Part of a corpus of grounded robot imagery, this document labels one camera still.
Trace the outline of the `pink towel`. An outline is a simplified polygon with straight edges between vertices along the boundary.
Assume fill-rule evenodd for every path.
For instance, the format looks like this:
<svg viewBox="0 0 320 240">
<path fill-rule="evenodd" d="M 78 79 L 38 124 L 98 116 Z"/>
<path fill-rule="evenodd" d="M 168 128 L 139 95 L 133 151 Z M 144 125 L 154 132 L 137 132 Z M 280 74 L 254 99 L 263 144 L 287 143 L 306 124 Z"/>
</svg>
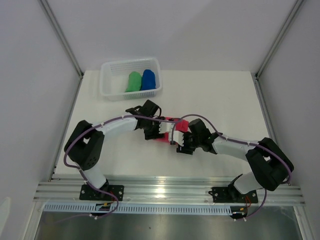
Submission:
<svg viewBox="0 0 320 240">
<path fill-rule="evenodd" d="M 173 131 L 179 131 L 182 133 L 187 133 L 189 128 L 189 122 L 187 120 L 181 120 L 180 122 L 176 123 L 172 129 Z M 164 133 L 163 139 L 156 139 L 156 141 L 163 142 L 163 143 L 169 143 L 169 132 Z"/>
</svg>

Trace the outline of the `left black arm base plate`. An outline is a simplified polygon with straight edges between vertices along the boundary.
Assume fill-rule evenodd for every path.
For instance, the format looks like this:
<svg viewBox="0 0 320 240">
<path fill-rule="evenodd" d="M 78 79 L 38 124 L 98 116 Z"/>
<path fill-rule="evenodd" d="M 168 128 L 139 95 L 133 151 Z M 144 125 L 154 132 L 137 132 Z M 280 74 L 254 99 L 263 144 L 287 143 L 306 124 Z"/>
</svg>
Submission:
<svg viewBox="0 0 320 240">
<path fill-rule="evenodd" d="M 125 187 L 123 185 L 104 185 L 101 191 L 95 190 L 87 184 L 81 186 L 79 199 L 82 201 L 115 201 L 115 197 L 123 200 Z"/>
</svg>

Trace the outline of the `aluminium rail frame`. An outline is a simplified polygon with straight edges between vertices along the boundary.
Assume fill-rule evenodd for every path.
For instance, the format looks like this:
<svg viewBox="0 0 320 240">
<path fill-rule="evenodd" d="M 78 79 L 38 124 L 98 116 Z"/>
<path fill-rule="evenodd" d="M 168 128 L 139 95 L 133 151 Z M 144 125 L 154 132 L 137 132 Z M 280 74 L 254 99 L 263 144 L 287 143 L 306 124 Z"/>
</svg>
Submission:
<svg viewBox="0 0 320 240">
<path fill-rule="evenodd" d="M 225 187 L 231 177 L 121 176 L 106 177 L 112 185 L 124 186 L 123 202 L 129 204 L 204 205 L 211 204 L 212 187 Z M 84 180 L 76 174 L 54 174 L 38 184 L 33 200 L 78 202 Z M 269 191 L 265 206 L 305 206 L 299 186 L 281 185 Z"/>
</svg>

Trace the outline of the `green towel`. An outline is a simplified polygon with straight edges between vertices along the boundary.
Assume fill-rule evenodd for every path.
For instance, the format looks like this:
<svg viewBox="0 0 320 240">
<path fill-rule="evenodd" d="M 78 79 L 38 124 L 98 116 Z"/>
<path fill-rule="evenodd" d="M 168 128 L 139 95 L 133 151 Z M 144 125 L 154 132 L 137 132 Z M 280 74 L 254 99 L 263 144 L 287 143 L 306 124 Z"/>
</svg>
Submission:
<svg viewBox="0 0 320 240">
<path fill-rule="evenodd" d="M 128 77 L 128 84 L 125 90 L 126 93 L 128 92 L 138 92 L 141 90 L 142 87 L 142 76 L 139 72 L 133 71 L 129 74 Z"/>
</svg>

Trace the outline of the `right aluminium corner post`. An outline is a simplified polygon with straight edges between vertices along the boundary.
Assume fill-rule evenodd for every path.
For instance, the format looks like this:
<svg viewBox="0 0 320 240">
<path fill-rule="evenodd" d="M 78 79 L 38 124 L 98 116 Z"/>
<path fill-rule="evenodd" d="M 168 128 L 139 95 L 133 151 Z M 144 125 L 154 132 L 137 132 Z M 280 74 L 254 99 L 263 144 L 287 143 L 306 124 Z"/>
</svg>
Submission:
<svg viewBox="0 0 320 240">
<path fill-rule="evenodd" d="M 305 0 L 295 0 L 293 6 L 291 7 L 289 13 L 287 14 L 284 22 L 281 24 L 279 31 L 277 32 L 275 38 L 272 41 L 272 44 L 270 48 L 268 49 L 265 57 L 263 58 L 263 61 L 259 65 L 256 73 L 255 73 L 255 79 L 258 81 L 264 71 L 267 69 L 269 63 L 273 59 L 274 55 L 277 53 L 279 47 L 281 46 L 285 36 L 289 32 L 291 26 L 295 22 L 295 19 L 299 15 L 301 9 L 303 8 L 305 4 Z"/>
</svg>

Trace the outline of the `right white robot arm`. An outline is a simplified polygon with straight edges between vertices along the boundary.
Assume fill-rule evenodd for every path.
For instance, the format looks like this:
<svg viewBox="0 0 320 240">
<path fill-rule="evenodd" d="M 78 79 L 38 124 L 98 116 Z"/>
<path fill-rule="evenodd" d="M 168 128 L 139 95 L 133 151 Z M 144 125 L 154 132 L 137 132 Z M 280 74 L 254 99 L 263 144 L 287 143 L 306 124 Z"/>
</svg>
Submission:
<svg viewBox="0 0 320 240">
<path fill-rule="evenodd" d="M 206 153 L 228 155 L 249 164 L 251 172 L 237 176 L 228 185 L 232 201 L 239 202 L 247 193 L 258 189 L 274 191 L 290 181 L 294 165 L 272 139 L 245 141 L 218 131 L 211 133 L 199 118 L 191 121 L 188 128 L 182 134 L 177 153 L 192 155 L 201 148 Z"/>
</svg>

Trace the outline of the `blue towel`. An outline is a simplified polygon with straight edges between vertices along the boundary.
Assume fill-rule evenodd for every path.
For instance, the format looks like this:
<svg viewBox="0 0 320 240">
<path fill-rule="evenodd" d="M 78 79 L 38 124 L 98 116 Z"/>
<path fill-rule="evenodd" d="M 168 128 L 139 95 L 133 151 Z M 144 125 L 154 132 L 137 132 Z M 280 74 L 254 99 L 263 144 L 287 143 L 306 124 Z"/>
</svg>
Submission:
<svg viewBox="0 0 320 240">
<path fill-rule="evenodd" d="M 150 69 L 144 70 L 141 78 L 141 91 L 153 90 L 156 88 L 156 76 Z"/>
</svg>

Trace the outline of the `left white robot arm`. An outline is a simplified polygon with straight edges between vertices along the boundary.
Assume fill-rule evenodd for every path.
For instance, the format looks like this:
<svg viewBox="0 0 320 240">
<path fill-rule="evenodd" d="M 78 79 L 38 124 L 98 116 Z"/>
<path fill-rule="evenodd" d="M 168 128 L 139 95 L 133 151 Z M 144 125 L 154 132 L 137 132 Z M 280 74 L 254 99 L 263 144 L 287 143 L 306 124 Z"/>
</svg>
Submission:
<svg viewBox="0 0 320 240">
<path fill-rule="evenodd" d="M 105 199 L 109 193 L 108 180 L 98 167 L 105 140 L 139 129 L 144 130 L 145 135 L 158 131 L 165 118 L 156 113 L 162 113 L 161 107 L 146 100 L 143 105 L 127 109 L 124 115 L 100 124 L 78 122 L 64 146 L 64 165 L 79 171 L 92 186 L 90 192 L 97 200 Z"/>
</svg>

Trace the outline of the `left aluminium corner post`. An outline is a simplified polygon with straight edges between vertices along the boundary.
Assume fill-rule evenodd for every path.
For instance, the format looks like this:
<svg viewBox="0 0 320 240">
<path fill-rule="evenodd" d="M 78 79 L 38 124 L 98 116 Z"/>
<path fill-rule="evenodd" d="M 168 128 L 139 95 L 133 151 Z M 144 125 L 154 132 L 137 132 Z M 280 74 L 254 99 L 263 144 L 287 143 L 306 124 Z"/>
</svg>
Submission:
<svg viewBox="0 0 320 240">
<path fill-rule="evenodd" d="M 47 20 L 51 26 L 51 28 L 53 29 L 61 47 L 63 48 L 67 58 L 70 61 L 73 69 L 75 70 L 78 77 L 80 79 L 82 79 L 84 76 L 84 73 L 81 70 L 80 64 L 74 55 L 74 52 L 73 52 L 65 34 L 64 34 L 64 31 L 63 31 L 61 25 L 59 24 L 59 21 L 55 15 L 54 11 L 52 10 L 52 8 L 50 6 L 49 1 L 48 0 L 38 0 L 37 2 L 40 5 L 45 17 L 47 18 Z"/>
</svg>

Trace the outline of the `aluminium corner post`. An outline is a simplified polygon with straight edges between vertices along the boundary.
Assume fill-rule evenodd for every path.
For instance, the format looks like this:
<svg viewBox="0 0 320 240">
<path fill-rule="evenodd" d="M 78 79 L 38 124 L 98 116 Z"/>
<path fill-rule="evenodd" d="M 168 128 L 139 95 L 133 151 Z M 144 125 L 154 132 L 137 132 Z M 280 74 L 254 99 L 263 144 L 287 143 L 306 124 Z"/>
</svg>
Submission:
<svg viewBox="0 0 320 240">
<path fill-rule="evenodd" d="M 305 0 L 295 0 L 293 6 L 291 7 L 289 13 L 287 14 L 284 22 L 281 24 L 279 31 L 277 32 L 275 38 L 272 41 L 272 44 L 270 48 L 268 49 L 265 57 L 263 58 L 263 61 L 259 65 L 256 73 L 255 73 L 255 79 L 258 81 L 264 71 L 267 69 L 269 63 L 273 59 L 274 55 L 277 53 L 279 47 L 281 46 L 285 36 L 289 32 L 291 26 L 295 22 L 295 19 L 299 15 L 301 9 L 303 8 L 305 4 Z"/>
<path fill-rule="evenodd" d="M 51 28 L 53 29 L 61 47 L 63 48 L 67 58 L 70 61 L 73 69 L 75 70 L 78 77 L 80 79 L 82 79 L 84 76 L 84 73 L 81 70 L 80 64 L 74 55 L 74 52 L 73 52 L 65 34 L 64 34 L 64 31 L 63 31 L 61 25 L 59 24 L 59 21 L 55 15 L 54 11 L 52 10 L 52 8 L 50 6 L 49 1 L 48 0 L 38 0 L 37 2 L 40 5 L 45 17 L 47 18 L 47 20 L 51 26 Z"/>
</svg>

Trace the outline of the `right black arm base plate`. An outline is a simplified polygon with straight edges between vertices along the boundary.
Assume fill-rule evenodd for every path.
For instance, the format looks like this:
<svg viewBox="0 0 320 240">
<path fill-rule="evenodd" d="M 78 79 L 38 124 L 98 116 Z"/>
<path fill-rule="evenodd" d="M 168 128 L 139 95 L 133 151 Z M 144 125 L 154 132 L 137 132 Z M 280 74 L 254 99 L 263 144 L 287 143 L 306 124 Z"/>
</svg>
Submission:
<svg viewBox="0 0 320 240">
<path fill-rule="evenodd" d="M 229 187 L 216 186 L 212 187 L 208 194 L 212 196 L 214 203 L 258 203 L 257 191 L 253 190 L 246 194 L 239 193 L 236 189 L 231 189 Z"/>
</svg>

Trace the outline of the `white plastic basket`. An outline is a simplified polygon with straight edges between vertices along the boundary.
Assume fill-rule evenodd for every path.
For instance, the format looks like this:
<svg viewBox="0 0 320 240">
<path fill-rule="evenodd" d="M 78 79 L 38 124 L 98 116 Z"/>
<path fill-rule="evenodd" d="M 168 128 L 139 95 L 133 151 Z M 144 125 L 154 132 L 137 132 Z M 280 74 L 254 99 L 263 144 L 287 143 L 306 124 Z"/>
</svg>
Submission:
<svg viewBox="0 0 320 240">
<path fill-rule="evenodd" d="M 126 92 L 129 75 L 132 72 L 143 74 L 145 70 L 154 73 L 155 88 Z M 161 68 L 154 57 L 109 61 L 100 68 L 99 90 L 110 101 L 133 100 L 156 96 L 163 88 Z"/>
</svg>

